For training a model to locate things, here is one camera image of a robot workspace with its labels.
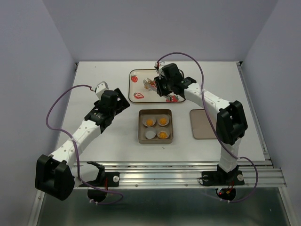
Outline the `gold tin lid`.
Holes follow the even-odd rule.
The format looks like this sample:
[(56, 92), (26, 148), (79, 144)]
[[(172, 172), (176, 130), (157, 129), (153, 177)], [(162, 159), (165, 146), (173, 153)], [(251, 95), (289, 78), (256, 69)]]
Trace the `gold tin lid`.
[(192, 135), (197, 140), (216, 139), (210, 126), (205, 110), (193, 109), (190, 111), (190, 124)]

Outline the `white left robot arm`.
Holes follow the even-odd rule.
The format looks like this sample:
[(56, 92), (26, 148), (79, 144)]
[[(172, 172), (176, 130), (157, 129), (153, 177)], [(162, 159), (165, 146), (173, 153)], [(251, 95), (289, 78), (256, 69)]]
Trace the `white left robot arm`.
[(79, 156), (83, 151), (111, 125), (115, 116), (130, 106), (119, 88), (109, 90), (105, 82), (98, 84), (94, 92), (98, 100), (78, 129), (73, 134), (59, 129), (68, 140), (50, 155), (37, 159), (36, 189), (61, 201), (67, 199), (74, 188), (85, 185), (100, 192), (100, 196), (90, 201), (103, 205), (110, 193), (108, 187), (119, 186), (118, 172), (106, 173), (105, 167), (95, 161), (80, 165)]

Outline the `aluminium frame rail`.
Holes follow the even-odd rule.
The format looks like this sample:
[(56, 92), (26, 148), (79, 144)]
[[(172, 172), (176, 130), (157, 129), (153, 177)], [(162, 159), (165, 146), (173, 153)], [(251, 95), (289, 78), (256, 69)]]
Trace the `aluminium frame rail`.
[[(116, 189), (193, 189), (209, 188), (201, 186), (198, 178), (203, 171), (216, 169), (216, 162), (100, 162), (108, 172), (120, 173), (119, 187)], [(249, 163), (240, 162), (245, 185), (255, 184), (255, 170)], [(258, 170), (257, 187), (286, 187), (281, 169), (273, 168), (270, 161), (256, 166)]]

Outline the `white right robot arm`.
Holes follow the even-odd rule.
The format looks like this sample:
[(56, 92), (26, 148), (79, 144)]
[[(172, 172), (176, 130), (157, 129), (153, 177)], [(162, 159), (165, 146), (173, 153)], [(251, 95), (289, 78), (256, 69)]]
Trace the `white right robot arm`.
[(214, 135), (221, 145), (220, 160), (215, 171), (201, 173), (203, 186), (227, 186), (238, 180), (238, 150), (248, 128), (245, 112), (239, 101), (230, 102), (205, 90), (195, 79), (184, 77), (175, 63), (155, 63), (157, 77), (154, 78), (157, 94), (167, 97), (174, 93), (189, 100), (205, 111)]

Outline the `white paper cupcake liner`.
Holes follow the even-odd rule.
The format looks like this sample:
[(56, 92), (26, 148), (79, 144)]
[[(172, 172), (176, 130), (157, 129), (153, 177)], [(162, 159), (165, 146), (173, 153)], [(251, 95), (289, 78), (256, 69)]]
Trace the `white paper cupcake liner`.
[(153, 139), (156, 136), (156, 134), (156, 129), (153, 127), (147, 127), (144, 132), (146, 139)]
[(169, 124), (169, 116), (168, 115), (159, 115), (157, 118), (157, 123), (159, 126), (167, 126)]
[(170, 136), (170, 132), (168, 129), (166, 129), (166, 128), (158, 128), (157, 129), (157, 137), (159, 139), (163, 139), (163, 140), (168, 139), (169, 136)]
[(156, 124), (156, 118), (153, 116), (143, 116), (142, 123), (145, 127), (153, 127)]

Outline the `strawberry print tray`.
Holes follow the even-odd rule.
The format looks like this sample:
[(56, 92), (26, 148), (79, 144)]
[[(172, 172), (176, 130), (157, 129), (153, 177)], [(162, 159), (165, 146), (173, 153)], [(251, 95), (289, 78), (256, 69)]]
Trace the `strawberry print tray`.
[(135, 69), (129, 74), (129, 100), (133, 103), (181, 103), (184, 102), (184, 98), (171, 93), (172, 100), (166, 100), (164, 97), (160, 97), (155, 91), (147, 89), (143, 85), (143, 80), (154, 81), (157, 76), (155, 69)]

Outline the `gold square tin box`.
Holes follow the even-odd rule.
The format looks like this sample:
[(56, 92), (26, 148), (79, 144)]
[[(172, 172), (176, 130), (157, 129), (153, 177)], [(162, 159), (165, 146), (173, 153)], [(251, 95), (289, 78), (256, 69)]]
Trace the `gold square tin box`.
[[(157, 118), (159, 115), (168, 115), (169, 116), (169, 124), (167, 126), (159, 126), (158, 123), (153, 126), (153, 128), (166, 128), (170, 132), (170, 136), (168, 139), (159, 139), (157, 136), (155, 136), (153, 139), (146, 139), (144, 132), (147, 127), (145, 127), (142, 123), (142, 117), (143, 116), (153, 116)], [(139, 111), (139, 117), (138, 117), (138, 140), (140, 144), (171, 144), (174, 138), (174, 132), (173, 132), (173, 118), (172, 118), (172, 112), (170, 109), (144, 109)]]

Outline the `metal food tongs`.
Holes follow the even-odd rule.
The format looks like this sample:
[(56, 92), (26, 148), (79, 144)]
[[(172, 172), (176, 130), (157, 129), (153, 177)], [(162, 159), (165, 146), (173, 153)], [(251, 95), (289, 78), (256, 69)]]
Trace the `metal food tongs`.
[[(156, 93), (158, 93), (157, 92), (157, 88), (151, 85), (150, 79), (143, 80), (143, 85), (144, 85), (145, 88), (151, 89), (151, 90), (155, 91)], [(170, 100), (170, 101), (172, 100), (172, 96), (171, 95), (162, 96), (162, 97), (164, 97), (166, 100)]]

